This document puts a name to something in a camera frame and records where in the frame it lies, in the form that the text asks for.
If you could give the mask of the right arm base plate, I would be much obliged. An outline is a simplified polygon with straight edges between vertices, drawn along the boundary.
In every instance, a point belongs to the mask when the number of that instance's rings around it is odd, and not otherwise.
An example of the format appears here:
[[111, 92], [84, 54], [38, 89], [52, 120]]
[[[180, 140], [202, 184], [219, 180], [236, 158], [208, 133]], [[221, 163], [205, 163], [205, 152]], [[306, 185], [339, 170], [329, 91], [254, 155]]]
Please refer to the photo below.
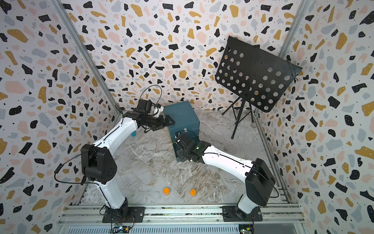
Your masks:
[[263, 221], [260, 207], [255, 207], [250, 214], [245, 214], [238, 206], [222, 207], [224, 222], [252, 222]]

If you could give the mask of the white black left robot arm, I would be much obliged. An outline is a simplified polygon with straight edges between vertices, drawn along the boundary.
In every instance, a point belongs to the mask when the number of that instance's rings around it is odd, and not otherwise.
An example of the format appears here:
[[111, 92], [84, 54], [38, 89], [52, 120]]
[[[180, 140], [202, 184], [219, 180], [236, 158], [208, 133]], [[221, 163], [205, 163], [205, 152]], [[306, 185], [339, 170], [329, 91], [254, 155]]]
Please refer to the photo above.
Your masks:
[[103, 138], [94, 144], [85, 144], [81, 149], [82, 173], [93, 182], [105, 199], [107, 212], [117, 216], [128, 213], [127, 199], [118, 186], [117, 165], [113, 158], [122, 142], [138, 128], [158, 131], [175, 124], [169, 115], [163, 115], [163, 107], [151, 100], [140, 99], [138, 106], [125, 113], [122, 119]]

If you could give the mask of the orange paint can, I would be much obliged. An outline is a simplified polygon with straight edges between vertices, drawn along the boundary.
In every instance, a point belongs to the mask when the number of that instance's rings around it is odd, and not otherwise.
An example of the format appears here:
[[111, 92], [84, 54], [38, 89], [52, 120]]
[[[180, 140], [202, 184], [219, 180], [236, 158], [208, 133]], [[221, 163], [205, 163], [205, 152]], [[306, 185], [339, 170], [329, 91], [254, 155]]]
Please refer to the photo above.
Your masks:
[[169, 195], [170, 194], [170, 188], [168, 188], [168, 187], [164, 188], [163, 193], [165, 195]]
[[190, 195], [191, 195], [192, 197], [196, 196], [196, 194], [197, 194], [197, 192], [196, 192], [195, 189], [192, 189], [192, 190], [190, 191]]

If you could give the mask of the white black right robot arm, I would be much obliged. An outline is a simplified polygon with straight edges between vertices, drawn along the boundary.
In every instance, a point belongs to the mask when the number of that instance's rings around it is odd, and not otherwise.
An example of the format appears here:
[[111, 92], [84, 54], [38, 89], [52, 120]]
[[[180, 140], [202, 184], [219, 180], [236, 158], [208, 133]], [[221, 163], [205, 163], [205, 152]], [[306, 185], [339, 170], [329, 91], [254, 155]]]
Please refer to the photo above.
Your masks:
[[238, 178], [245, 184], [243, 194], [235, 207], [236, 213], [248, 215], [257, 207], [267, 205], [276, 180], [269, 167], [260, 158], [245, 160], [223, 152], [206, 141], [192, 139], [187, 133], [175, 136], [177, 156], [190, 161], [215, 166]]

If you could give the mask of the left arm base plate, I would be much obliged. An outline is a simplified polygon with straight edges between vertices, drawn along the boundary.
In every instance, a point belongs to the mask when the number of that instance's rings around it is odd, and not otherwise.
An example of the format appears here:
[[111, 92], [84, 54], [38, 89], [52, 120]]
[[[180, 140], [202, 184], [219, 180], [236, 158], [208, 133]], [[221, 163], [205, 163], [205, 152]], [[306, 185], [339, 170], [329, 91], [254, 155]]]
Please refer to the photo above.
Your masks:
[[142, 223], [145, 214], [145, 207], [123, 207], [119, 209], [111, 209], [106, 207], [103, 223]]

